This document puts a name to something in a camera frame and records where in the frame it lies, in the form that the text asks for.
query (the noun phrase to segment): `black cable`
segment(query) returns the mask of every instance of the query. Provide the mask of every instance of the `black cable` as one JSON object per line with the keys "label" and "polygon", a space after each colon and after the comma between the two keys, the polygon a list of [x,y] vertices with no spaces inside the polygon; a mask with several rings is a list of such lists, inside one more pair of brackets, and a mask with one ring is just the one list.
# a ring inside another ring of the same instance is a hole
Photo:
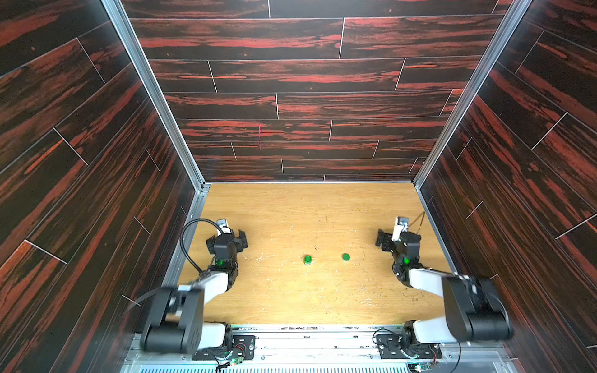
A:
{"label": "black cable", "polygon": [[222,230],[222,228],[220,228],[218,226],[218,224],[214,223],[213,221],[209,220],[209,219],[203,219],[203,218],[198,218],[198,219],[193,219],[190,222],[186,223],[183,227],[183,232],[180,234],[180,238],[179,238],[179,243],[180,243],[180,250],[183,252],[184,256],[187,258],[187,260],[191,263],[191,265],[193,267],[195,267],[195,269],[197,270],[197,272],[199,273],[203,273],[203,270],[201,268],[199,268],[199,266],[197,265],[197,263],[195,263],[195,261],[193,261],[190,256],[189,253],[187,252],[186,248],[184,247],[184,233],[186,232],[186,230],[189,228],[189,226],[193,223],[198,223],[200,221],[204,221],[206,223],[210,223],[211,225],[213,225],[214,227],[216,227],[216,229],[218,230],[218,232],[220,232],[221,234],[224,234],[224,231]]}
{"label": "black cable", "polygon": [[458,363],[460,362],[460,355],[462,355],[462,345],[458,342],[458,360],[456,360],[456,365],[454,365],[454,369],[450,371],[450,373],[454,373],[456,368],[458,367]]}
{"label": "black cable", "polygon": [[376,344],[376,345],[378,345],[378,346],[379,346],[379,345],[381,345],[381,346],[385,346],[385,345],[384,345],[383,343],[381,343],[381,342],[379,342],[379,343],[378,343],[378,342],[375,342],[375,335],[376,335],[376,333],[378,333],[378,332],[380,332],[380,331],[382,331],[382,330],[385,330],[385,331],[387,331],[387,332],[390,332],[391,334],[395,335],[395,336],[396,336],[396,337],[398,337],[398,338],[400,338],[400,337],[401,337],[400,335],[398,335],[398,334],[394,333],[393,331],[391,331],[391,330],[388,330],[388,329],[386,329],[386,328],[381,328],[381,329],[378,329],[378,330],[374,331],[374,332],[373,332],[373,335],[371,336],[371,341],[373,341],[373,343],[374,343],[374,344]]}

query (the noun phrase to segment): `wood-grain wall panel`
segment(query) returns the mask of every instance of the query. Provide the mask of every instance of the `wood-grain wall panel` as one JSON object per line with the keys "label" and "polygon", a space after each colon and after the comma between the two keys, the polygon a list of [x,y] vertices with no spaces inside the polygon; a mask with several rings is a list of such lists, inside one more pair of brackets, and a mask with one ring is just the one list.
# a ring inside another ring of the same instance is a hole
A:
{"label": "wood-grain wall panel", "polygon": [[408,58],[396,90],[464,88],[481,56]]}
{"label": "wood-grain wall panel", "polygon": [[236,159],[229,141],[187,141],[195,159]]}
{"label": "wood-grain wall panel", "polygon": [[282,162],[269,159],[228,161],[195,159],[203,175],[282,175]]}
{"label": "wood-grain wall panel", "polygon": [[497,60],[515,73],[541,33],[543,33],[542,28],[522,19]]}
{"label": "wood-grain wall panel", "polygon": [[486,149],[492,169],[513,187],[553,237],[590,217],[589,206],[541,161],[477,96],[463,118],[466,131]]}
{"label": "wood-grain wall panel", "polygon": [[342,19],[131,20],[148,58],[337,58]]}
{"label": "wood-grain wall panel", "polygon": [[270,181],[323,181],[324,175],[209,175],[210,183],[267,183]]}
{"label": "wood-grain wall panel", "polygon": [[145,132],[151,138],[157,120],[153,106],[146,102],[29,235],[30,241],[69,261],[143,154],[147,139],[139,134]]}
{"label": "wood-grain wall panel", "polygon": [[327,174],[324,181],[409,181],[416,175],[410,174]]}
{"label": "wood-grain wall panel", "polygon": [[[134,221],[134,212],[144,199],[143,191],[152,174],[157,172],[147,153],[139,153],[142,156],[69,260],[69,265],[15,341],[7,358],[0,363],[3,368],[36,372],[59,356],[77,323],[78,318],[72,315],[83,313],[129,224]],[[55,235],[65,236],[61,231]],[[118,283],[117,279],[113,280],[114,284]]]}
{"label": "wood-grain wall panel", "polygon": [[232,143],[237,159],[372,158],[376,141],[269,141]]}
{"label": "wood-grain wall panel", "polygon": [[327,119],[261,121],[178,119],[176,122],[186,141],[328,140],[331,125],[331,121]]}
{"label": "wood-grain wall panel", "polygon": [[566,114],[533,151],[597,209],[597,132]]}
{"label": "wood-grain wall panel", "polygon": [[65,268],[56,258],[23,241],[0,266],[0,337],[6,357],[14,341],[42,304]]}
{"label": "wood-grain wall panel", "polygon": [[0,75],[108,21],[100,0],[5,1],[0,14]]}
{"label": "wood-grain wall panel", "polygon": [[286,161],[285,175],[303,174],[408,174],[416,158],[304,159]]}
{"label": "wood-grain wall panel", "polygon": [[[529,306],[528,311],[532,315],[541,315],[542,319],[552,320],[548,325],[537,322],[537,327],[544,329],[538,337],[552,334],[559,335],[560,338],[565,337],[566,340],[575,340],[575,335],[581,339],[582,336],[591,338],[589,336],[597,335],[594,330],[597,324],[593,321],[587,322],[594,320],[597,315],[597,304],[592,301],[597,296],[595,284],[579,271],[565,250],[536,222],[535,217],[512,192],[512,183],[497,172],[483,154],[481,146],[475,142],[475,138],[466,147],[458,162],[483,199],[483,204],[500,222],[505,237],[516,249],[520,260],[528,264],[523,268],[528,269],[543,289],[544,294],[533,294],[543,297],[539,304],[549,312],[533,310],[532,306]],[[575,356],[574,359],[567,359],[568,363],[577,365],[578,371],[588,371],[586,355],[578,351],[578,345],[571,343],[566,348],[569,349],[568,356]]]}
{"label": "wood-grain wall panel", "polygon": [[91,163],[145,99],[147,92],[131,63],[63,120],[57,130]]}
{"label": "wood-grain wall panel", "polygon": [[434,138],[422,140],[382,140],[377,143],[373,158],[426,157],[431,152],[434,144]]}
{"label": "wood-grain wall panel", "polygon": [[79,41],[105,82],[131,63],[111,21],[81,35]]}
{"label": "wood-grain wall panel", "polygon": [[181,119],[276,119],[276,96],[269,93],[164,94],[170,110]]}
{"label": "wood-grain wall panel", "polygon": [[131,219],[50,372],[89,368],[148,236],[149,233]]}
{"label": "wood-grain wall panel", "polygon": [[487,14],[493,0],[270,0],[272,17],[405,17]]}
{"label": "wood-grain wall panel", "polygon": [[330,140],[413,140],[437,138],[447,116],[421,118],[336,119]]}
{"label": "wood-grain wall panel", "polygon": [[597,282],[597,251],[594,250],[595,242],[597,242],[597,217],[593,217],[566,233],[558,241],[583,272],[594,282]]}
{"label": "wood-grain wall panel", "polygon": [[405,18],[349,18],[343,58],[481,55],[501,15]]}
{"label": "wood-grain wall panel", "polygon": [[597,130],[596,52],[544,32],[516,74]]}
{"label": "wood-grain wall panel", "polygon": [[0,173],[0,263],[66,193],[85,163],[52,131]]}
{"label": "wood-grain wall panel", "polygon": [[452,111],[456,107],[456,104],[458,103],[460,96],[462,96],[463,91],[464,91],[464,89],[462,89],[462,88],[456,88],[456,89],[452,90],[452,93],[450,93],[450,96],[446,100],[446,103],[444,104],[444,108],[442,109],[442,112],[441,112],[442,116],[452,114]]}
{"label": "wood-grain wall panel", "polygon": [[483,101],[532,148],[564,115],[537,91],[496,63],[478,92]]}
{"label": "wood-grain wall panel", "polygon": [[278,94],[282,119],[396,118],[439,115],[450,90]]}
{"label": "wood-grain wall panel", "polygon": [[268,18],[267,0],[123,0],[131,18]]}
{"label": "wood-grain wall panel", "polygon": [[149,60],[164,92],[215,92],[207,61]]}
{"label": "wood-grain wall panel", "polygon": [[544,29],[597,51],[594,2],[535,1],[529,6],[525,18]]}
{"label": "wood-grain wall panel", "polygon": [[0,77],[0,169],[102,85],[77,40]]}
{"label": "wood-grain wall panel", "polygon": [[404,58],[211,61],[218,92],[392,91]]}

